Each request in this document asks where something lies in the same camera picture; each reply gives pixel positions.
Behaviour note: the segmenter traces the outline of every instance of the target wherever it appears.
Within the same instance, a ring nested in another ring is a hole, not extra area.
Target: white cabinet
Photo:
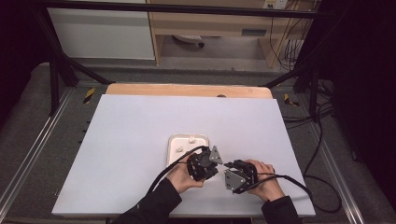
[[[147,12],[49,8],[49,14],[69,57],[154,60]]]

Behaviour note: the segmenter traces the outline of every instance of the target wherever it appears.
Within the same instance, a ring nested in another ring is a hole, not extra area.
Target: hand
[[[246,162],[253,164],[256,167],[257,174],[274,174],[275,170],[271,164],[264,164],[264,162],[247,160]],[[258,175],[258,179],[263,180],[271,175]],[[260,184],[255,189],[250,189],[247,191],[250,194],[255,194],[259,196],[263,201],[274,201],[276,199],[282,198],[285,196],[282,188],[279,186],[279,183],[276,179],[271,179],[265,181]]]
[[[184,163],[179,163],[178,165],[176,165],[174,168],[172,168],[172,170],[169,171],[168,175],[166,176],[171,181],[172,185],[175,187],[179,194],[183,193],[189,188],[201,188],[204,185],[204,180],[195,181],[189,175],[189,171],[187,170],[187,164],[185,162],[187,162],[189,157],[192,155],[193,153],[181,160],[180,162]]]

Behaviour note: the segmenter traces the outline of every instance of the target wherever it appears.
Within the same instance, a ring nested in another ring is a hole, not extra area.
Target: white tray
[[[203,134],[173,134],[168,142],[167,166],[183,156],[187,151],[199,146],[209,146],[209,139]]]

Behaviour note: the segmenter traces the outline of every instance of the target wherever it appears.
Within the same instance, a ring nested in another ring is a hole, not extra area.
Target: black sleeve
[[[268,224],[296,224],[302,223],[289,196],[266,202],[262,206],[262,213]]]
[[[169,214],[181,203],[172,183],[164,178],[158,187],[146,195],[133,208],[120,215],[113,224],[161,224],[166,223]]]

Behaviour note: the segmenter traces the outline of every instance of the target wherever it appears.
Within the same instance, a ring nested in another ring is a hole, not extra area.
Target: white table
[[[224,162],[264,161],[278,174],[304,183],[276,100],[103,95],[52,213],[114,217],[130,209],[165,168],[174,133],[205,134]],[[302,189],[279,182],[299,216],[315,215]],[[262,216],[262,201],[247,193],[232,194],[222,173],[181,197],[171,217]]]

